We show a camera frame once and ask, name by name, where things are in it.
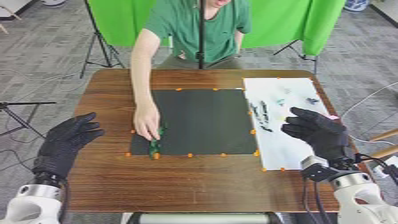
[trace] tripod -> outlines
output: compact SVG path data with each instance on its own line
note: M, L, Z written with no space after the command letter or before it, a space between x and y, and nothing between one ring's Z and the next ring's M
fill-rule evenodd
M294 51L294 53L296 53L296 56L298 56L298 58L303 60L303 61L312 61L314 62L314 75L315 75L315 73L317 73L317 56L314 56L314 59L310 59L310 58L307 58L307 55L303 54L303 55L299 55L299 53L298 53L298 51L296 51L296 49L294 49L294 47L292 47L292 44L296 43L296 41L298 40L294 40L283 47L282 47L282 49L273 53L273 56L289 48L292 51Z
M26 128L38 135L38 137L42 139L45 138L44 135L38 133L38 131L29 126L29 121L33 119L33 115L35 115L38 106L45 105L45 104L56 104L56 103L54 102L31 102L31 103L4 103L3 102L3 103L0 103L0 111L3 111L8 114L10 118L15 120L15 122L20 125L13 129L10 129L3 133L0 133L0 137L4 136L6 134L13 133L15 131L19 131L22 128ZM12 112L12 110L8 109L8 106L26 106L26 105L35 105L35 106L33 106L33 110L31 110L29 115L28 115L28 119L24 121L20 119L20 117L15 115L15 113Z
M120 67L125 68L120 63L118 52L116 52L113 46L108 45L106 40L102 38L102 34L100 34L97 26L95 26L95 20L93 20L92 11L90 11L88 0L83 0L83 3L84 3L86 12L88 12L93 34L92 34L92 38L90 38L90 46L88 46L88 52L86 52L86 56L84 56L83 68L81 68L81 72L79 72L79 79L83 78L83 72L84 72L84 68L86 68L88 64L95 64L95 65L102 66L104 68L113 68L113 66L120 65ZM100 47L104 64L99 64L90 61L90 51L92 51L92 46L93 46L95 40L97 40L99 47Z

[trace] gray carpet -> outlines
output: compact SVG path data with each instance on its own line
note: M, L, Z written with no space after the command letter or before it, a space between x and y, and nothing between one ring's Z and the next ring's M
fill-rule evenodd
M0 101L56 101L56 105L40 107L31 122L38 131L45 133L72 115L90 75L99 69L97 66L88 66L84 78L77 79L76 72L81 68L92 28L79 0L68 0L65 6L56 9L35 3L20 18L22 21L1 22L10 34L0 33ZM280 46L273 46L241 51L244 68L312 70L310 62L301 61L289 50L271 56L278 48ZM127 65L129 48L116 49ZM100 61L97 50L95 47L92 59ZM168 49L161 48L154 65L166 55ZM342 12L319 56L317 79L339 114L371 92L398 81L398 29L371 9L356 14ZM395 128L395 98L395 87L390 87L346 115L344 124L356 138L367 139ZM28 107L12 109L20 116L26 116ZM6 129L4 124L8 128L15 127L13 121L6 122L6 116L0 113L0 132ZM20 159L28 159L35 155L40 143L33 134L19 131L12 136L0 138L0 150L13 149ZM385 146L356 143L362 153L374 152ZM13 163L13 155L0 153L0 169ZM29 179L31 175L20 166L0 172L0 217L15 190ZM392 181L388 179L376 181L385 200L395 204L398 191ZM116 223L118 214L100 216L72 214L68 220L74 224Z

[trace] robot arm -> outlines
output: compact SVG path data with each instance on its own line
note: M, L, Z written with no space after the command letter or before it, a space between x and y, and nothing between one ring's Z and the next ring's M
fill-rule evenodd
M47 132L33 161L33 180L17 190L0 224L60 223L67 204L61 207L61 187L67 190L65 178L74 158L84 144L104 134L102 130L95 130L99 124L90 122L93 117L95 114L90 113L70 118Z
M312 111L291 108L291 112L296 117L285 119L282 131L314 149L315 156L301 161L301 176L331 185L339 202L339 224L395 224L398 207L383 202L379 188L355 167L351 150L346 150L344 126Z

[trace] black cloth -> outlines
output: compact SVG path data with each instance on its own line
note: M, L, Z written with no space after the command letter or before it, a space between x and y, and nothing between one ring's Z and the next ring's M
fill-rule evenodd
M255 139L241 90L152 91L164 134L159 154L250 154ZM131 154L145 155L147 140L132 134Z

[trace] black robotic glove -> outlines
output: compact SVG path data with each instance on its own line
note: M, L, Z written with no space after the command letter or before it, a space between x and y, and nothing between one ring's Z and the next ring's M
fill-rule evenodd
M314 111L292 107L291 113L296 117L287 117L282 132L307 142L314 155L326 159L328 163L349 159L351 155L346 155L344 151L347 146L344 126Z
M49 130L33 161L33 174L47 172L67 178L77 151L86 143L104 134L99 123L90 122L95 113L63 121Z

